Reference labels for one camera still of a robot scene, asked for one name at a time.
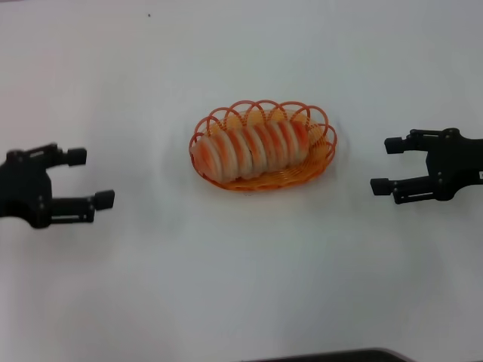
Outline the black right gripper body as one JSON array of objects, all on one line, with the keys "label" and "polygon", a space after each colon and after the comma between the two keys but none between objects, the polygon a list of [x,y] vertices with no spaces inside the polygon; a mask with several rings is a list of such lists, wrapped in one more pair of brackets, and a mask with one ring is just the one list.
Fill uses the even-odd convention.
[{"label": "black right gripper body", "polygon": [[482,139],[470,139],[457,128],[438,132],[427,151],[426,166],[433,195],[449,201],[462,188],[482,185]]}]

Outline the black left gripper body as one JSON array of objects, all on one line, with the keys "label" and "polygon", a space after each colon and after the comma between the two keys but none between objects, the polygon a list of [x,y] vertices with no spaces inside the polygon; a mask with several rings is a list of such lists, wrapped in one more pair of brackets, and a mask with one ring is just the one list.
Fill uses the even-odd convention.
[{"label": "black left gripper body", "polygon": [[52,187],[45,157],[12,150],[1,165],[1,217],[23,219],[34,229],[51,224]]}]

